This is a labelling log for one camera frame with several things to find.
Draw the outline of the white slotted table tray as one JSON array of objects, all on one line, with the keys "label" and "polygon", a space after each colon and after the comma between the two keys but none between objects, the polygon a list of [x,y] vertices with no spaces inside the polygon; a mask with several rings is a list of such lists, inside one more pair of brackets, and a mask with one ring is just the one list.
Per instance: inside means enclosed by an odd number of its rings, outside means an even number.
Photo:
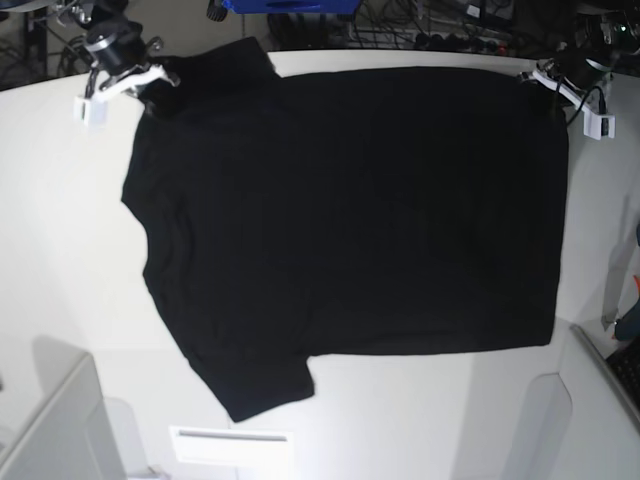
[{"label": "white slotted table tray", "polygon": [[182,463],[275,468],[292,462],[292,443],[287,434],[169,427],[176,458]]}]

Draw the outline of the grey monitor left corner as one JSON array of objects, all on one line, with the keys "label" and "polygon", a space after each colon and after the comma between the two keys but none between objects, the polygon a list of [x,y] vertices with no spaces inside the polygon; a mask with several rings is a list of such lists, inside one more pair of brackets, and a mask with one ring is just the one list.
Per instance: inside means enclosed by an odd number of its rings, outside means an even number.
[{"label": "grey monitor left corner", "polygon": [[125,479],[93,357],[82,354],[1,453],[3,479]]}]

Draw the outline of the black printed T-shirt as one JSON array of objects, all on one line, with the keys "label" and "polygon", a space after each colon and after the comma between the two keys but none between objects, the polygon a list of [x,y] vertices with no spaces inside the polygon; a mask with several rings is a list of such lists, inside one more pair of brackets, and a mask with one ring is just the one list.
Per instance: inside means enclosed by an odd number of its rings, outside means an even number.
[{"label": "black printed T-shirt", "polygon": [[282,77],[252,38],[166,57],[122,200],[191,368],[237,422],[327,354],[547,345],[569,141],[552,93],[444,67]]}]

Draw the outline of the blue plastic bin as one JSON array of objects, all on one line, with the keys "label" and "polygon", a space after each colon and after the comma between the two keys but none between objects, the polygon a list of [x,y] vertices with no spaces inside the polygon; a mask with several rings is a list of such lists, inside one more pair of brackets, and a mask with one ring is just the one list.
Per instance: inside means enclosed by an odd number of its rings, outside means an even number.
[{"label": "blue plastic bin", "polygon": [[236,14],[353,14],[360,0],[224,0],[222,6]]}]

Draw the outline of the black keyboard right edge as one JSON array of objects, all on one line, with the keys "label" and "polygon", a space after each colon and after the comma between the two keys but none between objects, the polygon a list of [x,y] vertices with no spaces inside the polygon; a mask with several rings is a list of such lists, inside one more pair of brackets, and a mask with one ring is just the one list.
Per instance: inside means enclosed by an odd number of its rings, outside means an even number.
[{"label": "black keyboard right edge", "polygon": [[639,407],[640,396],[639,357],[639,342],[635,340],[606,359],[607,364],[636,407]]}]

